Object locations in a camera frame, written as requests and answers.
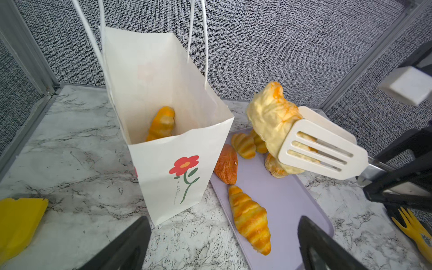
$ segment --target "red flower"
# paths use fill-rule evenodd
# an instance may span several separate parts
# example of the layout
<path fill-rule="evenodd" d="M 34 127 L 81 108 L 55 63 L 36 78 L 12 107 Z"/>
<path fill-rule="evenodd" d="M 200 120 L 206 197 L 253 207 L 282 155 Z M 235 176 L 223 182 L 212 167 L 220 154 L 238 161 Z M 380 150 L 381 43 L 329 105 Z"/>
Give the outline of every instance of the red flower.
<path fill-rule="evenodd" d="M 200 156 L 191 156 L 190 158 L 182 157 L 174 162 L 174 168 L 169 170 L 170 174 L 175 173 L 176 176 L 183 175 L 188 169 L 198 165 L 198 159 Z"/>

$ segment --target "lavender tray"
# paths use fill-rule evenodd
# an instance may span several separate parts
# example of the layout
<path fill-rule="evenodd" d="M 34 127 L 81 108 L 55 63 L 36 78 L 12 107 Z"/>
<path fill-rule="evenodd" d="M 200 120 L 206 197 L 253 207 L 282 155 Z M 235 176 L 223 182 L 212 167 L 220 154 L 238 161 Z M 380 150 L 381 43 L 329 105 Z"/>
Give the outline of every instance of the lavender tray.
<path fill-rule="evenodd" d="M 233 134 L 250 131 L 251 128 L 232 132 L 228 134 L 226 143 L 231 144 Z M 235 228 L 228 200 L 228 185 L 214 173 L 210 182 L 251 270 L 301 269 L 303 262 L 297 237 L 300 217 L 309 217 L 330 237 L 333 237 L 334 229 L 327 215 L 299 178 L 296 175 L 274 178 L 264 166 L 265 157 L 266 154 L 258 153 L 249 160 L 238 156 L 236 185 L 267 210 L 272 245 L 271 253 L 267 256 L 254 250 Z"/>

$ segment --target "marble countertop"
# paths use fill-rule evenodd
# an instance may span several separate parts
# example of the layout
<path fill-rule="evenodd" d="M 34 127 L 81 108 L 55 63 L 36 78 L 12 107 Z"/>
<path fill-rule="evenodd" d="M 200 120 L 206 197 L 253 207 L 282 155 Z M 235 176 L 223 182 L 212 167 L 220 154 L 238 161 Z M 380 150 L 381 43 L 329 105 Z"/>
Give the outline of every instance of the marble countertop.
<path fill-rule="evenodd" d="M 247 103 L 226 104 L 232 130 L 249 127 Z M 334 240 L 368 269 L 430 267 L 354 179 L 299 178 L 332 221 Z M 148 215 L 104 89 L 63 88 L 0 182 L 6 197 L 43 197 L 49 205 L 31 244 L 5 270 L 77 269 Z M 199 204 L 153 226 L 143 269 L 248 269 L 210 184 Z"/>

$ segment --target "yellow plastic utensil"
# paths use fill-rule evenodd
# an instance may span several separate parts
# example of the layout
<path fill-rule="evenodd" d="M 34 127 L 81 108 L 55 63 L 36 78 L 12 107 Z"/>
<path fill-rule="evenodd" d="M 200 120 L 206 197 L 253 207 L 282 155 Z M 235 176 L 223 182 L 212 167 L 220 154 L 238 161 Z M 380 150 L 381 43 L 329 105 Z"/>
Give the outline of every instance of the yellow plastic utensil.
<path fill-rule="evenodd" d="M 47 199 L 0 201 L 0 265 L 30 244 L 47 206 Z"/>
<path fill-rule="evenodd" d="M 394 217 L 391 217 L 391 219 L 404 234 L 415 241 L 420 253 L 428 260 L 428 262 L 432 263 L 431 235 L 426 231 L 410 209 L 408 209 L 408 212 L 402 207 L 401 209 L 402 211 L 399 210 L 399 213 L 407 227 L 403 227 Z"/>

